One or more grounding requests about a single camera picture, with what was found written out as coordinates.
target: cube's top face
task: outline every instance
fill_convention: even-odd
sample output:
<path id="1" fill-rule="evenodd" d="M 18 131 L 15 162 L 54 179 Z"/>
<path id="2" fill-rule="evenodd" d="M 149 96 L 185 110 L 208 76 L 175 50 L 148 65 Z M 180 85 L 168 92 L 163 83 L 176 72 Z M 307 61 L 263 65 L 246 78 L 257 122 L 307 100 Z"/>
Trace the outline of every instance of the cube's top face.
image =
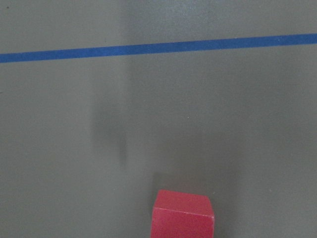
<path id="1" fill-rule="evenodd" d="M 214 217 L 208 197 L 202 195 L 160 190 L 154 207 Z"/>

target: floor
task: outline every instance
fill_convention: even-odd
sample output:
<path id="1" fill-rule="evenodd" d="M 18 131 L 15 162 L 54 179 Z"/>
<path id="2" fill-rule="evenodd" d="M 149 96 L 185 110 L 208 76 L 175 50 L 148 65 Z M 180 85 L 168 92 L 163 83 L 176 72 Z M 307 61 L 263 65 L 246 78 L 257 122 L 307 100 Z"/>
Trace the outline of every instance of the floor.
<path id="1" fill-rule="evenodd" d="M 0 54 L 316 33 L 317 1 L 9 1 Z M 215 238 L 315 238 L 317 45 L 0 63 L 0 237 L 148 238 L 156 193 Z"/>

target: red box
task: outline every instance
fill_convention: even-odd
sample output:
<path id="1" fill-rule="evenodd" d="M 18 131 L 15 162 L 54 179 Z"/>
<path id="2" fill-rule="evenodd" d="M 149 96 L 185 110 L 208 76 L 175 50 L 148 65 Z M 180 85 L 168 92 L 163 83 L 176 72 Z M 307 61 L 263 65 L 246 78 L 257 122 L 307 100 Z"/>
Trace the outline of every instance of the red box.
<path id="1" fill-rule="evenodd" d="M 153 207 L 151 238 L 212 238 L 214 214 L 206 196 L 160 190 Z"/>

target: red block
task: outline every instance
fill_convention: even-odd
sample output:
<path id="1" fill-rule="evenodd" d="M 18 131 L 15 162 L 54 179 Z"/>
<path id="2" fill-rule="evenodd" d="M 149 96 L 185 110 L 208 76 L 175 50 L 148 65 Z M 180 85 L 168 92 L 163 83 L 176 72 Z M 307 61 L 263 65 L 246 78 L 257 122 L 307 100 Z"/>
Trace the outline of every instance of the red block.
<path id="1" fill-rule="evenodd" d="M 152 214 L 151 238 L 212 238 L 214 214 L 206 196 L 160 190 Z"/>

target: blue tape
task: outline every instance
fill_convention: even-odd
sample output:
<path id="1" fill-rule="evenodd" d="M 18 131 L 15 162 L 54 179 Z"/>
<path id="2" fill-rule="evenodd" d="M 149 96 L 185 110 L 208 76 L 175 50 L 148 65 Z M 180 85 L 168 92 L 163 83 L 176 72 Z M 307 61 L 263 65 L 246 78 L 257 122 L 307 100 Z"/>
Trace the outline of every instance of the blue tape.
<path id="1" fill-rule="evenodd" d="M 265 36 L 236 39 L 172 42 L 129 46 L 111 46 L 69 50 L 37 51 L 0 54 L 0 63 L 61 60 L 88 57 L 127 56 L 186 51 L 209 51 L 254 47 L 317 44 L 317 34 Z"/>

